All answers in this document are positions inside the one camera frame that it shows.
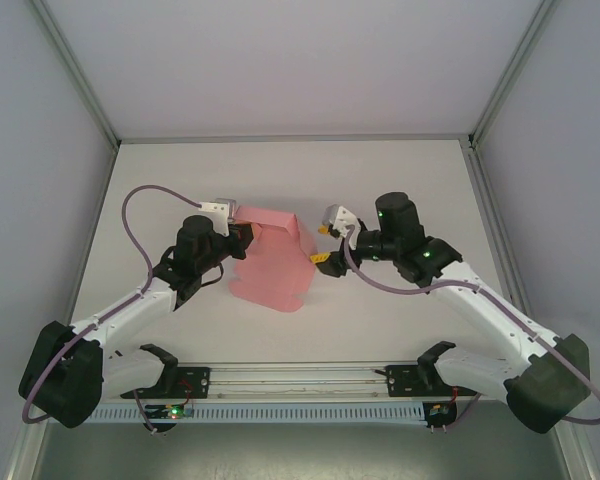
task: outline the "robotic arm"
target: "robotic arm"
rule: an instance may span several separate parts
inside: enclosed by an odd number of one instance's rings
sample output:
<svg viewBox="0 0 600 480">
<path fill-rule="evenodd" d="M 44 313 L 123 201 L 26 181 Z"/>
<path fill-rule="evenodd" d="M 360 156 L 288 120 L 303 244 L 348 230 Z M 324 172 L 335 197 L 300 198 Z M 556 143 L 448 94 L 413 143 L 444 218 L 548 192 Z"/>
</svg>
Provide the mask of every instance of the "robotic arm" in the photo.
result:
<svg viewBox="0 0 600 480">
<path fill-rule="evenodd" d="M 584 401 L 591 391 L 547 351 L 555 350 L 589 378 L 589 351 L 575 335 L 562 339 L 518 311 L 463 262 L 444 240 L 426 236 L 416 207 L 404 193 L 376 200 L 379 230 L 368 230 L 347 208 L 327 209 L 321 233 L 342 238 L 339 251 L 318 254 L 318 269 L 340 277 L 347 269 L 392 293 L 431 293 L 461 313 L 497 345 L 504 360 L 487 358 L 440 342 L 418 359 L 421 381 L 466 387 L 507 404 L 528 428 L 545 433 Z M 385 287 L 359 270 L 363 260 L 389 260 L 400 275 L 419 289 Z"/>
<path fill-rule="evenodd" d="M 164 252 L 144 287 L 88 319 L 69 326 L 51 322 L 42 329 L 18 388 L 23 398 L 58 352 L 87 329 L 34 392 L 33 404 L 49 416 L 72 428 L 102 398 L 154 386 L 166 393 L 173 387 L 178 366 L 173 355 L 152 344 L 124 356 L 119 350 L 147 325 L 184 305 L 203 286 L 202 276 L 209 270 L 223 272 L 226 258 L 246 257 L 253 232 L 251 225 L 231 223 L 235 201 L 203 203 L 200 210 L 208 216 L 185 219 L 176 244 Z"/>
</svg>

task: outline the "gray wall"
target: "gray wall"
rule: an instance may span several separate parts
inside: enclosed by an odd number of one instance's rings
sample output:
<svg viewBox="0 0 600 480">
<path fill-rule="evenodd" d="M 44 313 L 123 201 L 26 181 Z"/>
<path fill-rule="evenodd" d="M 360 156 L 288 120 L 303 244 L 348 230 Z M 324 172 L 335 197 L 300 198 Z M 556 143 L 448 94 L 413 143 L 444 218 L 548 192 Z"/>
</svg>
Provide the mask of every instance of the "gray wall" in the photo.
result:
<svg viewBox="0 0 600 480">
<path fill-rule="evenodd" d="M 24 0 L 0 0 L 0 477 L 40 327 L 64 320 L 109 148 Z"/>
<path fill-rule="evenodd" d="M 600 0 L 558 7 L 482 156 L 533 313 L 585 339 L 600 386 Z"/>
</svg>

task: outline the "pink fabric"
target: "pink fabric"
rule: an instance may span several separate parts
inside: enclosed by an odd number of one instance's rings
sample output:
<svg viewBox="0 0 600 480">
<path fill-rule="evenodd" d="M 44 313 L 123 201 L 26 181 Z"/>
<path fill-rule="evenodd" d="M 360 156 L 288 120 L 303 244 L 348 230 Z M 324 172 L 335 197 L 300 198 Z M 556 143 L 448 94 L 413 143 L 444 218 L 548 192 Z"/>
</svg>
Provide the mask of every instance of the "pink fabric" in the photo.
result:
<svg viewBox="0 0 600 480">
<path fill-rule="evenodd" d="M 280 312 L 295 312 L 303 302 L 297 295 L 309 290 L 316 253 L 313 236 L 293 213 L 240 207 L 239 222 L 254 225 L 247 258 L 236 262 L 237 279 L 229 282 L 236 297 Z"/>
</svg>

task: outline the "white wall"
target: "white wall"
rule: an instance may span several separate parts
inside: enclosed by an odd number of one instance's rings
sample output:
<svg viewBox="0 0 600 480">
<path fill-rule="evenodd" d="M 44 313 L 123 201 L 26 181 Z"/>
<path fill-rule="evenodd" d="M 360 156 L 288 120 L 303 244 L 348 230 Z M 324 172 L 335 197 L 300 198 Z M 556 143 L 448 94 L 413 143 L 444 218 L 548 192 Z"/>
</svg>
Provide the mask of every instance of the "white wall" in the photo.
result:
<svg viewBox="0 0 600 480">
<path fill-rule="evenodd" d="M 65 320 L 110 151 L 23 0 L 0 0 L 0 478 L 40 328 Z"/>
<path fill-rule="evenodd" d="M 469 133 L 539 0 L 48 0 L 121 138 Z"/>
<path fill-rule="evenodd" d="M 600 0 L 558 7 L 483 159 L 535 314 L 586 340 L 600 384 Z"/>
</svg>

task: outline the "white table surface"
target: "white table surface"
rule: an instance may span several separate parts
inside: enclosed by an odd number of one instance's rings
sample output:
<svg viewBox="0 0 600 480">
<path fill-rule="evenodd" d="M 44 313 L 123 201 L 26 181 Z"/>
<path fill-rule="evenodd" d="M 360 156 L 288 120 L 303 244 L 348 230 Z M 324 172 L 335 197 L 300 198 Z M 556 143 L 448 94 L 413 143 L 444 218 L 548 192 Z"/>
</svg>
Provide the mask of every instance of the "white table surface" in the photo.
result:
<svg viewBox="0 0 600 480">
<path fill-rule="evenodd" d="M 123 145 L 113 171 L 73 320 L 85 318 L 141 284 L 146 272 L 120 221 L 124 196 L 159 184 L 198 201 L 235 198 L 244 205 L 291 211 L 315 232 L 324 209 L 349 207 L 376 228 L 375 199 L 404 191 L 430 235 L 448 241 L 500 290 L 460 145 L 454 140 L 263 142 Z M 144 191 L 129 220 L 157 262 L 196 210 L 171 196 Z M 318 250 L 338 242 L 316 233 Z M 414 360 L 440 340 L 494 355 L 486 340 L 449 307 L 427 296 L 377 291 L 351 272 L 316 273 L 305 305 L 279 313 L 233 297 L 224 280 L 205 288 L 176 313 L 130 339 L 155 343 L 181 362 L 331 362 Z M 363 269 L 408 288 L 387 263 Z M 209 278 L 217 272 L 209 273 Z"/>
</svg>

